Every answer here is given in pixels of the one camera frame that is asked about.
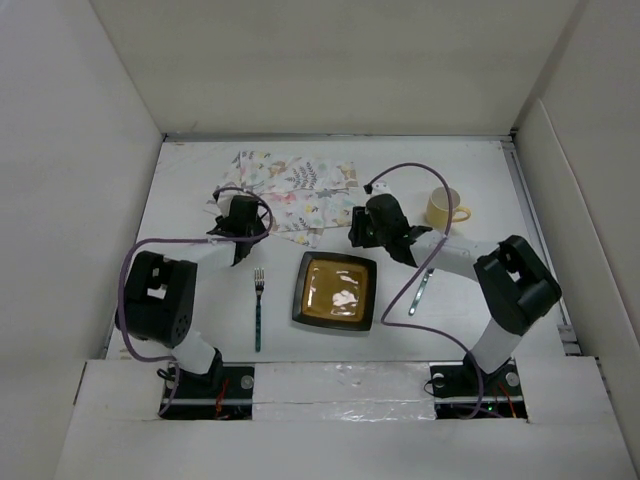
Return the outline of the floral patterned cloth napkin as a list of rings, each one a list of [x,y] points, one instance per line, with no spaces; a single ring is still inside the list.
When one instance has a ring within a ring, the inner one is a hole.
[[[351,162],[255,150],[236,155],[222,185],[260,196],[274,214],[271,233],[311,248],[325,230],[350,226],[364,200]]]

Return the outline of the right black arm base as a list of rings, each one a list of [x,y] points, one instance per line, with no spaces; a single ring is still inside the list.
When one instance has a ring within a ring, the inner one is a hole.
[[[470,361],[430,362],[423,390],[433,398],[438,420],[528,418],[517,364],[513,358],[491,374]]]

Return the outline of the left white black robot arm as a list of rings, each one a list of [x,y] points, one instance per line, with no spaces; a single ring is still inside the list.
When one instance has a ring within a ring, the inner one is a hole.
[[[273,219],[260,197],[235,195],[205,237],[148,238],[129,250],[119,274],[115,323],[132,358],[173,363],[201,396],[220,390],[220,352],[192,328],[196,284],[199,275],[239,264],[269,235],[261,210]]]

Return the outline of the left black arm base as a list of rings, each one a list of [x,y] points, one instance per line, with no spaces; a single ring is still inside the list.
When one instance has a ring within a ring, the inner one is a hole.
[[[203,375],[183,369],[175,383],[175,366],[158,369],[163,380],[159,417],[164,420],[251,420],[255,366],[230,364],[216,353],[209,371]]]

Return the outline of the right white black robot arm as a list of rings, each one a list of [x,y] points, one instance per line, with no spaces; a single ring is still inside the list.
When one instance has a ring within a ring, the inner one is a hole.
[[[394,261],[420,271],[434,268],[477,282],[490,320],[465,355],[473,363],[462,369],[465,387],[476,394],[497,384],[498,370],[521,339],[562,297],[557,280],[523,237],[480,242],[412,226],[388,193],[353,208],[348,238],[355,248],[381,247]]]

